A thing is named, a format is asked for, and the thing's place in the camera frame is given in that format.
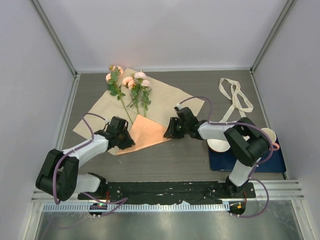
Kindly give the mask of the orange beige wrapping paper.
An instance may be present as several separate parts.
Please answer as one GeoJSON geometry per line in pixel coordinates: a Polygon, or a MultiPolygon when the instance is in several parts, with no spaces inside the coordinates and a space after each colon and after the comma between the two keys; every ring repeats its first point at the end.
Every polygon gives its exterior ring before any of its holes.
{"type": "Polygon", "coordinates": [[[134,123],[128,123],[128,130],[135,145],[125,150],[120,150],[117,147],[110,149],[108,152],[114,156],[138,151],[168,141],[163,135],[168,128],[170,118],[176,116],[174,107],[181,101],[191,97],[190,94],[181,89],[156,80],[149,75],[146,78],[151,85],[149,95],[151,104],[148,106],[146,113],[144,113],[142,106],[139,107],[139,110],[135,107],[124,109],[122,104],[127,106],[131,101],[129,90],[125,87],[121,88],[121,91],[125,93],[123,101],[111,96],[107,90],[89,110],[90,113],[97,114],[106,120],[110,120],[113,116],[118,116],[126,120],[131,118],[134,121],[134,123]]]}

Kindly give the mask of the light pink fake flower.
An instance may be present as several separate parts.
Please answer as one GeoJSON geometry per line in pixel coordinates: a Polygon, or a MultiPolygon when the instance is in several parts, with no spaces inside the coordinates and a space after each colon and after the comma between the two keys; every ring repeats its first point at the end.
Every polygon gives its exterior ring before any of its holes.
{"type": "Polygon", "coordinates": [[[147,116],[147,111],[149,109],[149,105],[151,105],[152,101],[150,100],[150,93],[152,90],[151,83],[147,80],[147,75],[143,71],[138,71],[135,74],[131,75],[135,78],[136,83],[139,86],[138,92],[138,108],[142,107],[142,115],[144,117],[147,116]]]}

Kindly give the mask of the peach fake flower with buds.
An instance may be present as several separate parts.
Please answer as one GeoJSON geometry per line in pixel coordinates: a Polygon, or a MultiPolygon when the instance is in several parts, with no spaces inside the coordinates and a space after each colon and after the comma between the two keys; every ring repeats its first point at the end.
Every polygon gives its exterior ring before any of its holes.
{"type": "Polygon", "coordinates": [[[123,75],[123,69],[118,65],[110,65],[109,66],[109,73],[105,76],[105,81],[108,85],[107,90],[111,96],[117,98],[118,101],[121,102],[121,105],[129,119],[129,122],[133,124],[133,120],[125,106],[123,98],[126,96],[122,90],[121,86],[118,84],[119,78],[123,75]]]}

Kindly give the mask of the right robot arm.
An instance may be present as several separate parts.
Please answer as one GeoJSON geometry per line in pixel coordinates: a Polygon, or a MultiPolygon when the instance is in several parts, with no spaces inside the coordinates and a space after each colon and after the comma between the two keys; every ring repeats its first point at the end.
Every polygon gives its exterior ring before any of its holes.
{"type": "Polygon", "coordinates": [[[189,135],[197,140],[215,139],[228,142],[236,162],[225,180],[225,190],[233,198],[242,194],[255,169],[264,162],[262,157],[268,154],[265,159],[267,161],[273,154],[270,137],[248,117],[233,122],[213,122],[198,120],[188,107],[174,109],[177,116],[170,118],[163,137],[182,139],[189,135]]]}

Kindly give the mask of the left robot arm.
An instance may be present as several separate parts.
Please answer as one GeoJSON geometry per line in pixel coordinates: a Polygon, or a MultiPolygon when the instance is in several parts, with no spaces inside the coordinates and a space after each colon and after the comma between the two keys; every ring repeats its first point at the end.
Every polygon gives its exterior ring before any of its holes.
{"type": "Polygon", "coordinates": [[[35,181],[37,189],[53,196],[54,202],[67,201],[73,194],[81,198],[100,200],[108,191],[104,177],[95,174],[79,174],[79,168],[113,148],[125,150],[135,145],[128,131],[128,121],[114,116],[104,119],[103,129],[93,131],[90,138],[64,150],[52,149],[48,152],[35,181]]]}

